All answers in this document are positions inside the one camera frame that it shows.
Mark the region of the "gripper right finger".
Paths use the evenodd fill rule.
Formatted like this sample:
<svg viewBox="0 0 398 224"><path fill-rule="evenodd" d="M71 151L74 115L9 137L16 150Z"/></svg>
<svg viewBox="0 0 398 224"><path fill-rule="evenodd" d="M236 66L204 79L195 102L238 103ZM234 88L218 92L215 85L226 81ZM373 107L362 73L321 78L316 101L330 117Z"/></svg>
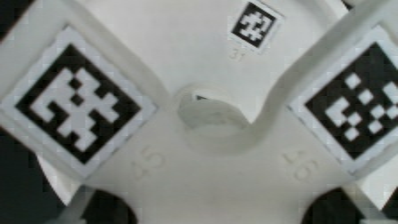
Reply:
<svg viewBox="0 0 398 224"><path fill-rule="evenodd" d="M368 224L384 220L398 224L398 191L382 207L377 207L359 189L339 187L311 201L300 224Z"/></svg>

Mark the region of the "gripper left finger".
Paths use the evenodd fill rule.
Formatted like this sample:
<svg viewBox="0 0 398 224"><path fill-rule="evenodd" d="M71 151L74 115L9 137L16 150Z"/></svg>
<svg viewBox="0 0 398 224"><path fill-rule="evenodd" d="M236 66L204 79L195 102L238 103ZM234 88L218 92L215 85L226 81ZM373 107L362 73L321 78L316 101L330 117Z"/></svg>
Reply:
<svg viewBox="0 0 398 224"><path fill-rule="evenodd" d="M138 224L124 200L106 191L82 186L55 224Z"/></svg>

